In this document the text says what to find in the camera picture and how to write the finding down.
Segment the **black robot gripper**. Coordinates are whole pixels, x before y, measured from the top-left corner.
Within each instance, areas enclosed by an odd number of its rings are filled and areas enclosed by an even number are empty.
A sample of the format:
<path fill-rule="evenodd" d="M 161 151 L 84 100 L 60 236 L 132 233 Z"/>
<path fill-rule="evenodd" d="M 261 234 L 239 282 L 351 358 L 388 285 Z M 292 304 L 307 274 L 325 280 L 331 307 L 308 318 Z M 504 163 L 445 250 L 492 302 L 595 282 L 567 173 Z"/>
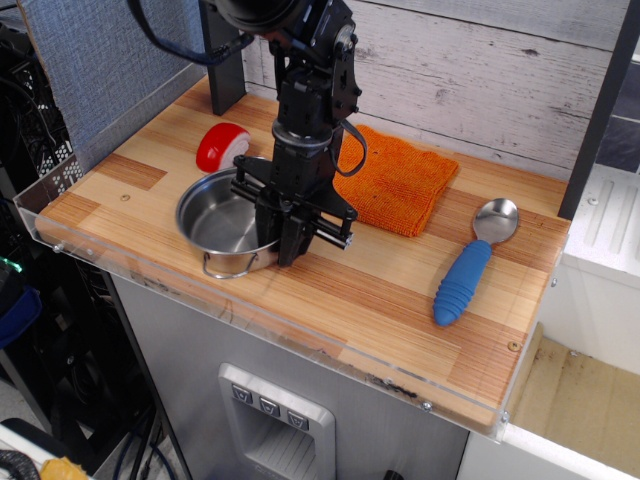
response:
<path fill-rule="evenodd" d="M 278 265 L 289 267 L 318 237 L 341 249 L 350 246 L 358 213 L 334 188 L 334 178 L 357 167 L 339 167 L 344 131 L 301 137 L 274 129 L 271 160 L 239 155 L 232 191 L 254 204 L 260 247 L 280 240 Z"/>

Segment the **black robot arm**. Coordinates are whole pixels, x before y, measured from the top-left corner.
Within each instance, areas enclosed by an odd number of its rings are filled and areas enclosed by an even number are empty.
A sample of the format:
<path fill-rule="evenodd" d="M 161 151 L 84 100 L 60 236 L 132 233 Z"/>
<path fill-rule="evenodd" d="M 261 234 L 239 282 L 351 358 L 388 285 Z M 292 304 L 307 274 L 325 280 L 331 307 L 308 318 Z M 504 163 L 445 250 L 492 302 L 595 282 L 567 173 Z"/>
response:
<path fill-rule="evenodd" d="M 258 241 L 278 244 L 288 267 L 314 237 L 346 248 L 358 213 L 334 188 L 343 136 L 362 93 L 355 81 L 358 42 L 343 1 L 217 1 L 217 12 L 246 38 L 261 36 L 274 57 L 278 115 L 270 160 L 240 155 L 232 189 L 255 205 Z"/>

